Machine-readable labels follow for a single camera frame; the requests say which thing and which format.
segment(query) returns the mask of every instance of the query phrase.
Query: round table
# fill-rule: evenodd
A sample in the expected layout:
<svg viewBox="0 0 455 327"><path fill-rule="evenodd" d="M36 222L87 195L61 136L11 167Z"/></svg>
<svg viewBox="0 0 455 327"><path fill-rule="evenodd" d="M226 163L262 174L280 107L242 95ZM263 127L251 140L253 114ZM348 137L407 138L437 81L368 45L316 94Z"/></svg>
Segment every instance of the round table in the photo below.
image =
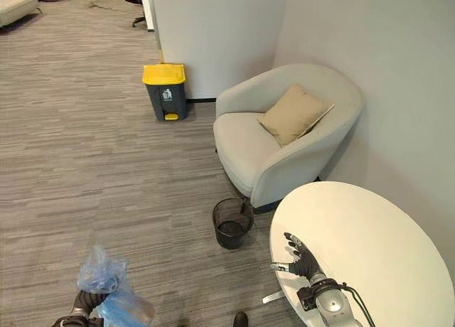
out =
<svg viewBox="0 0 455 327"><path fill-rule="evenodd" d="M377 327L454 325L454 290L444 261L425 232L383 197L347 183L304 185L287 195L274 215L273 262L295 260L285 232L305 243L327 277L358 291ZM276 273L303 322L324 327L318 311L305 311L297 297L307 280ZM355 318L368 327L350 293L343 293Z"/></svg>

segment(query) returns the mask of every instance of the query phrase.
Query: sofa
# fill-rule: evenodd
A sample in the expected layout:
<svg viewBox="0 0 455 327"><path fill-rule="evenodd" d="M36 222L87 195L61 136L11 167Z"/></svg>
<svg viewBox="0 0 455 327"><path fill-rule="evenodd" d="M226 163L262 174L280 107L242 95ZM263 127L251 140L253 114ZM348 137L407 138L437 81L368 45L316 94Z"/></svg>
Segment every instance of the sofa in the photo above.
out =
<svg viewBox="0 0 455 327"><path fill-rule="evenodd" d="M0 27L39 10L38 0L0 0Z"/></svg>

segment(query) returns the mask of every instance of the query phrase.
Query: beige armchair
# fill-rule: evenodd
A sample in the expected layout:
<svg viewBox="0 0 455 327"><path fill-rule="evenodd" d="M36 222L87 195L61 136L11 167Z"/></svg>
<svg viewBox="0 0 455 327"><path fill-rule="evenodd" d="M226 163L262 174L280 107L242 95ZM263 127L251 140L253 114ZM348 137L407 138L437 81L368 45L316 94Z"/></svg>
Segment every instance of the beige armchair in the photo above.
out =
<svg viewBox="0 0 455 327"><path fill-rule="evenodd" d="M38 0L0 0L0 27L19 20L38 9Z"/></svg>
<svg viewBox="0 0 455 327"><path fill-rule="evenodd" d="M295 82L335 107L308 134L282 148L257 118ZM273 203L316 179L362 106L358 88L324 66L292 64L262 73L216 100L213 132L221 164L254 208Z"/></svg>

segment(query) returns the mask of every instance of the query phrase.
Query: chair cushion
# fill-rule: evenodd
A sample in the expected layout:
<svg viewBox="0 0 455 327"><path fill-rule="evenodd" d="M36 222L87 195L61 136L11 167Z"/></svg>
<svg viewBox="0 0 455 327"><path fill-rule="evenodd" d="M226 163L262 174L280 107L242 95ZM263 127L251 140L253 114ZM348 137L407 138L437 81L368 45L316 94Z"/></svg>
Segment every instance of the chair cushion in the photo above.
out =
<svg viewBox="0 0 455 327"><path fill-rule="evenodd" d="M277 140L257 121L255 112L234 112L219 116L213 133L218 156L235 187L250 197L261 165L279 151Z"/></svg>
<svg viewBox="0 0 455 327"><path fill-rule="evenodd" d="M309 132L332 107L294 83L259 122L286 146Z"/></svg>
<svg viewBox="0 0 455 327"><path fill-rule="evenodd" d="M38 0L0 0L0 14L8 13Z"/></svg>

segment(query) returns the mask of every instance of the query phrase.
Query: gray carpet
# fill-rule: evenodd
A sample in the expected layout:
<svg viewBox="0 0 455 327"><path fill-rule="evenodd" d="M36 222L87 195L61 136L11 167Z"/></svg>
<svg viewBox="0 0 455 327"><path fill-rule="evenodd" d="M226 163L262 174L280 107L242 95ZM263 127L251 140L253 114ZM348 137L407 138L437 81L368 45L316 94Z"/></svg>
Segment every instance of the gray carpet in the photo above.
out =
<svg viewBox="0 0 455 327"><path fill-rule="evenodd" d="M88 8L97 1L115 11ZM214 152L214 104L159 123L141 84L153 33L122 0L42 3L0 34L1 326L69 312L81 263L102 239L156 307L155 326L301 326L269 270L271 213L227 251L210 214L233 195Z"/></svg>

